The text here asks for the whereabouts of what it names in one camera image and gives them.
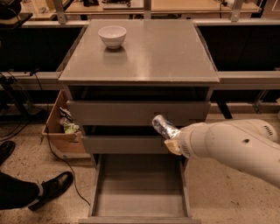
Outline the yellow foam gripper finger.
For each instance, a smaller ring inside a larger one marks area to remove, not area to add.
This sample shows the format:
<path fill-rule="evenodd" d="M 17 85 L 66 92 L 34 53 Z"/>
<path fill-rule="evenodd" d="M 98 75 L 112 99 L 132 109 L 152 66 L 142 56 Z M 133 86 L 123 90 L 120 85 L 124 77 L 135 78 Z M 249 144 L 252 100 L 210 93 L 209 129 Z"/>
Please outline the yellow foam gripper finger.
<path fill-rule="evenodd" d="M 181 156 L 182 155 L 182 151 L 179 148 L 179 143 L 177 139 L 166 139 L 164 141 L 164 144 L 166 145 L 166 147 L 168 148 L 169 152 L 177 155 L 177 156 Z"/>

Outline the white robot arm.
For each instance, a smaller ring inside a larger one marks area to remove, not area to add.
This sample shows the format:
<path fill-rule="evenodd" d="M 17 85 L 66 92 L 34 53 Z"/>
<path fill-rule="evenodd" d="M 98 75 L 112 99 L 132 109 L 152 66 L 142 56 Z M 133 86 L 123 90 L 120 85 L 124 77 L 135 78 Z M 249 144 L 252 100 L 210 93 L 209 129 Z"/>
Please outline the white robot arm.
<path fill-rule="evenodd" d="M 258 119 L 166 126 L 169 151 L 187 158 L 212 158 L 280 187 L 280 145 L 276 130 Z"/>

